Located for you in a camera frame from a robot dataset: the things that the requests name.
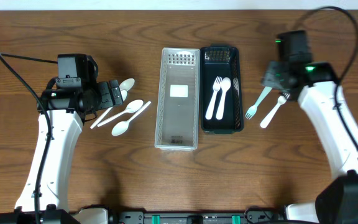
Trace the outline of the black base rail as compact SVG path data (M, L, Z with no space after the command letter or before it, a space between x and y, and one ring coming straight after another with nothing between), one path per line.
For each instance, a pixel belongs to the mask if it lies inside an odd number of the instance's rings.
M117 222L118 224L246 224L284 219L284 215L273 210L249 208L245 212L224 213L122 212Z

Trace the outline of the white spoon lowest left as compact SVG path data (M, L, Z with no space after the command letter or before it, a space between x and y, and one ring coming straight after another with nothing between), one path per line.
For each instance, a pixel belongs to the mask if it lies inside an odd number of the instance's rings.
M136 117L138 117L138 115L140 115L150 104L151 104L151 101L146 102L146 104L144 106L142 106L139 110L137 110L135 112L135 114L132 115L128 120L121 121L121 122L117 123L117 125L115 125L115 127L113 127L111 134L113 136L119 136L119 135L125 133L129 127L130 122L133 119L135 119Z

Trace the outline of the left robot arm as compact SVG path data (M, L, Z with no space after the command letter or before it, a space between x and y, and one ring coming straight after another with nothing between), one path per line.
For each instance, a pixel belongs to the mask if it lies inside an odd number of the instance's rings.
M117 223L104 205L91 205L71 214L68 182L74 149L85 123L83 115L65 100L83 99L90 85L69 87L53 78L42 93L46 112L39 116L39 137L26 185L11 213L0 213L3 223Z

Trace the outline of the white plastic fork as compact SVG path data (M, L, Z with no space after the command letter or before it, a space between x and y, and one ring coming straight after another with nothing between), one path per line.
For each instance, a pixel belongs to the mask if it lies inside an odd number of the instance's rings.
M206 110L206 114L205 114L205 118L207 120L210 120L213 116L213 111L214 111L214 106L215 106L215 102L216 102L216 96L218 91L221 89L221 82L222 82L222 77L216 77L214 83L213 83L213 94L211 96L209 105L207 107Z
M279 107L285 104L289 97L290 97L289 93L283 93L281 96L278 97L277 104L270 110L270 112L266 115L266 117L260 122L261 128L266 128L270 124L272 118L275 116L275 113L277 112Z

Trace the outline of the clear plastic mesh basket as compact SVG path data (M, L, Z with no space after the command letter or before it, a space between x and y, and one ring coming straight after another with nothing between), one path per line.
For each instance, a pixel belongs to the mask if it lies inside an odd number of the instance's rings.
M155 147L193 151L198 147L200 50L162 50Z

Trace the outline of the white spoon top left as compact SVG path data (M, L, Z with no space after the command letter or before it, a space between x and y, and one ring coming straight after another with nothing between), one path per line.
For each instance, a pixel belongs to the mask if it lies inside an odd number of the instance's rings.
M121 91L129 91L134 86L134 83L135 80L133 78L128 78L119 85L119 88Z

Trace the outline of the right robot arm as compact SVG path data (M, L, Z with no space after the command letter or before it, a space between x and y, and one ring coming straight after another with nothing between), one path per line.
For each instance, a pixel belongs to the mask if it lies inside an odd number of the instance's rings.
M290 94L315 128L333 181L309 203L286 206L287 223L358 223L358 125L326 62L290 67L271 61L264 86Z

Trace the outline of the dark green mesh basket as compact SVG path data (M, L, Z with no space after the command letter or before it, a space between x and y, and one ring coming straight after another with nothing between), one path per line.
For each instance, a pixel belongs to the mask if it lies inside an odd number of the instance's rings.
M200 62L200 106L203 113L201 128L203 131L213 134L232 134L242 131L244 115L238 49L229 45L203 47L201 48ZM231 87L226 92L223 118L216 118L220 97L222 96L222 91L218 91L213 117L207 119L206 112L214 92L213 83L217 77L230 79Z

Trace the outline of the white thick plastic spoon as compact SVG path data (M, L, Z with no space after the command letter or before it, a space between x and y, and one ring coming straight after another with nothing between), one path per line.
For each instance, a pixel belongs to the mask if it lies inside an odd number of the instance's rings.
M221 120L223 118L224 104L225 104L225 100L226 100L226 93L230 89L230 87L231 87L230 78L228 78L228 77L223 78L223 80L221 82L222 95L221 95L218 110L217 110L217 113L216 113L216 119L218 119L218 120Z

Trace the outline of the mint green plastic fork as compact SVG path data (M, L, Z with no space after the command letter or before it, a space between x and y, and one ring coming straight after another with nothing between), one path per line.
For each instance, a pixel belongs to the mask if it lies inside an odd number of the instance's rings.
M258 106L271 91L272 91L272 87L268 87L268 86L266 86L262 90L256 102L247 110L247 113L245 115L246 119L251 119L256 114Z

